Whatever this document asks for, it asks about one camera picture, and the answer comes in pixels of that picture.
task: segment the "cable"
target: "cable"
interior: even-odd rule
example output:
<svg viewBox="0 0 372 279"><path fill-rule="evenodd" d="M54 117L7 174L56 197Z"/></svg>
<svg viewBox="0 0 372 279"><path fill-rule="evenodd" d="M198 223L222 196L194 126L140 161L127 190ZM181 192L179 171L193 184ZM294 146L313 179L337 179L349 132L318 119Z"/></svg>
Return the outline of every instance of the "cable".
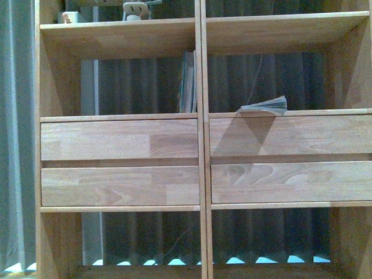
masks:
<svg viewBox="0 0 372 279"><path fill-rule="evenodd" d="M275 0L273 0L273 4L271 5L271 15L274 14L274 4L275 4ZM261 57L260 57L260 63L259 63L258 68L257 68L255 79L253 80L252 90L251 90L251 93L249 94L248 101L246 103L247 105L249 105L249 101L251 100L251 97L252 97L253 92L255 90L257 78L258 78L258 75L259 75L261 67L262 67L262 60L263 60L263 54L261 54Z"/></svg>

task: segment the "shelf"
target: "shelf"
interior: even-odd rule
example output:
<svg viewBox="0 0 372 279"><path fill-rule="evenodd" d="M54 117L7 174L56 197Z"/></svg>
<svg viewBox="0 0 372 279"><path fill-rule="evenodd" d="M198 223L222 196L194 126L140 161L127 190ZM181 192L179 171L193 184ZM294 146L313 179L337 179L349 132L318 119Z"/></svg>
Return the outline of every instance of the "shelf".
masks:
<svg viewBox="0 0 372 279"><path fill-rule="evenodd" d="M324 110L289 110L288 116L332 116L332 115L372 115L372 109L324 109ZM210 113L209 118L247 118L247 117L282 117L270 112L223 112Z"/></svg>
<svg viewBox="0 0 372 279"><path fill-rule="evenodd" d="M198 266L87 266L74 279L196 279L201 277ZM215 279L342 279L341 272L331 264L239 264L214 266Z"/></svg>
<svg viewBox="0 0 372 279"><path fill-rule="evenodd" d="M85 266L74 279L196 279L200 266Z"/></svg>
<svg viewBox="0 0 372 279"><path fill-rule="evenodd" d="M197 119L197 113L164 113L152 115L99 115L99 116L61 116L41 117L41 123L59 122L91 122L91 121L123 121L123 120L166 120L166 119Z"/></svg>
<svg viewBox="0 0 372 279"><path fill-rule="evenodd" d="M280 209L280 208L355 208L372 206L372 201L358 202L277 202L212 204L212 210Z"/></svg>
<svg viewBox="0 0 372 279"><path fill-rule="evenodd" d="M82 60L181 57L195 49L195 19L42 24L46 43Z"/></svg>
<svg viewBox="0 0 372 279"><path fill-rule="evenodd" d="M208 54L320 51L368 17L366 11L209 18Z"/></svg>
<svg viewBox="0 0 372 279"><path fill-rule="evenodd" d="M199 205L184 206L43 206L42 213L57 212L181 212L200 211Z"/></svg>

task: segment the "book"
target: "book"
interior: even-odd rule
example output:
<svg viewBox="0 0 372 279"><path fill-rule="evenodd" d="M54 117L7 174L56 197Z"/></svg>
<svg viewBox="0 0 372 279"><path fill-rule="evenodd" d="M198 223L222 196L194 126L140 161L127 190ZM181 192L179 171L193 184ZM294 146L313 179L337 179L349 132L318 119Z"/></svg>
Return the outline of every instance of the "book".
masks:
<svg viewBox="0 0 372 279"><path fill-rule="evenodd" d="M178 112L196 112L196 65L195 51L185 52L183 58L182 78L178 95Z"/></svg>
<svg viewBox="0 0 372 279"><path fill-rule="evenodd" d="M287 99L285 96L280 96L261 103L241 106L237 112L270 112L277 116L283 116L287 112Z"/></svg>

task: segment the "small box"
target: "small box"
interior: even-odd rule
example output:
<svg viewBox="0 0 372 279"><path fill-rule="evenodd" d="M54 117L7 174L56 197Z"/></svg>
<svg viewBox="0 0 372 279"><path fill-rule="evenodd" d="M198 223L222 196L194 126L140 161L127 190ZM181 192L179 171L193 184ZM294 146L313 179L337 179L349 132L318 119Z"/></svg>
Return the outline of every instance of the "small box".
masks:
<svg viewBox="0 0 372 279"><path fill-rule="evenodd" d="M62 17L63 13L68 15L70 23L86 22L86 20L81 16L81 14L79 12L59 12L58 13L58 23L65 23L65 20Z"/></svg>

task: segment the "curtain fold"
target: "curtain fold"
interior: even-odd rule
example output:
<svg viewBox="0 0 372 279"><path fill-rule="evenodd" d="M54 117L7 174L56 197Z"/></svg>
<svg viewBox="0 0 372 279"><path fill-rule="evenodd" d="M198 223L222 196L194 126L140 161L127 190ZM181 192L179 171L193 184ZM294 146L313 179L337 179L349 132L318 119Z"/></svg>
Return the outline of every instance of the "curtain fold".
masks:
<svg viewBox="0 0 372 279"><path fill-rule="evenodd" d="M0 2L0 270L35 262L34 2Z"/></svg>

